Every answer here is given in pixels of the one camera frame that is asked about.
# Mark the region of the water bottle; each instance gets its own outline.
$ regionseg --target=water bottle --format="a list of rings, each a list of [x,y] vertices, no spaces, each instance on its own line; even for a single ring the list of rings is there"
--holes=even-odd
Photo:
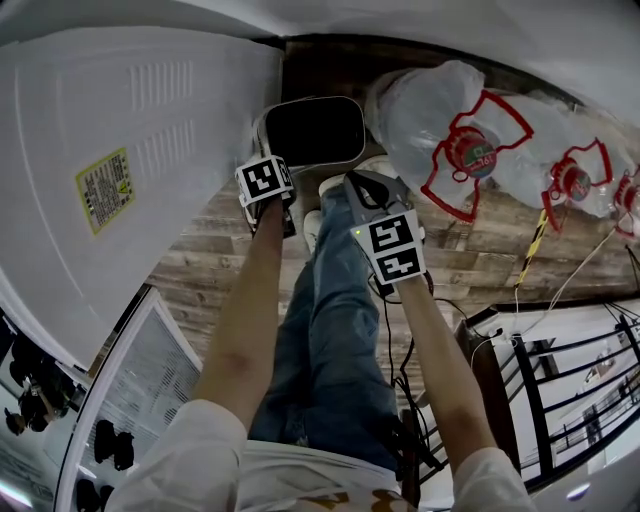
[[[560,231],[554,206],[569,203],[596,217],[613,210],[611,152],[569,112],[527,96],[503,98],[531,125],[534,136],[505,155],[492,173],[500,188],[532,208],[544,208]],[[487,119],[498,136],[505,127]],[[618,165],[616,172],[624,170]]]
[[[522,116],[483,87],[480,71],[449,61],[380,77],[365,105],[369,130],[407,186],[465,222],[475,219],[480,182],[503,153],[533,135]],[[498,137],[484,119],[511,130]]]
[[[640,165],[634,174],[626,173],[614,196],[618,211],[616,230],[629,238],[640,234],[640,185],[636,184],[639,173]]]

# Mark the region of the shoe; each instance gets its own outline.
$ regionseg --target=shoe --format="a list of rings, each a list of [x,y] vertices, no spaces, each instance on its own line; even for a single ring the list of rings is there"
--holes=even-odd
[[[304,217],[303,231],[304,239],[309,247],[309,252],[313,254],[318,243],[318,233],[320,233],[320,226],[322,225],[322,213],[320,210],[312,210]]]
[[[384,176],[388,176],[389,178],[395,179],[398,177],[398,173],[391,166],[391,162],[389,161],[389,157],[387,155],[379,155],[368,158],[360,165],[358,165],[354,171],[371,171],[377,172],[378,174],[382,174]],[[318,188],[318,195],[322,197],[322,195],[329,190],[330,188],[337,187],[344,182],[344,174],[338,174],[337,176],[332,176],[324,180],[320,187]]]
[[[113,467],[124,471],[133,466],[133,436],[129,432],[120,432],[116,438],[116,449],[113,454]]]
[[[113,423],[108,420],[100,420],[96,423],[96,436],[93,442],[93,455],[98,464],[107,460],[115,450],[116,434],[113,431]]]
[[[76,484],[76,507],[78,512],[98,512],[100,496],[91,480],[83,478]]]
[[[100,510],[103,512],[107,509],[107,501],[109,501],[111,493],[113,493],[113,487],[110,485],[103,485],[100,488]]]

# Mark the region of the yellow label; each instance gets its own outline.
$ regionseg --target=yellow label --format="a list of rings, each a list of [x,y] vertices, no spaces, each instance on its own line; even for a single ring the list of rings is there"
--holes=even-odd
[[[87,167],[76,176],[76,183],[94,234],[135,199],[125,148]]]

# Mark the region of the jeans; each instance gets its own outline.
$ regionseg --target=jeans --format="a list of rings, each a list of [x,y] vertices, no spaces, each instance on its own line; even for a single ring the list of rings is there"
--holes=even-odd
[[[344,188],[322,196],[317,246],[278,331],[274,375],[250,439],[347,455],[392,471],[380,427],[397,416],[376,362],[378,309],[368,265],[349,232]]]

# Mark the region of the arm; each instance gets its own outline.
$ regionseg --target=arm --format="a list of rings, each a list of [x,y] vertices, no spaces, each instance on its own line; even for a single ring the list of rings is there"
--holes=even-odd
[[[56,412],[51,406],[51,403],[49,402],[49,400],[47,400],[47,397],[42,392],[42,388],[38,386],[36,391],[38,392],[38,396],[40,397],[40,400],[42,400],[42,403],[47,409],[47,414],[44,417],[44,419],[46,420],[47,423],[51,423],[53,420],[56,419]]]
[[[482,394],[422,278],[396,286],[416,344],[425,393],[455,474],[469,455],[496,446]]]
[[[231,411],[247,431],[269,388],[278,330],[282,201],[264,212],[231,294],[220,314],[192,399]]]

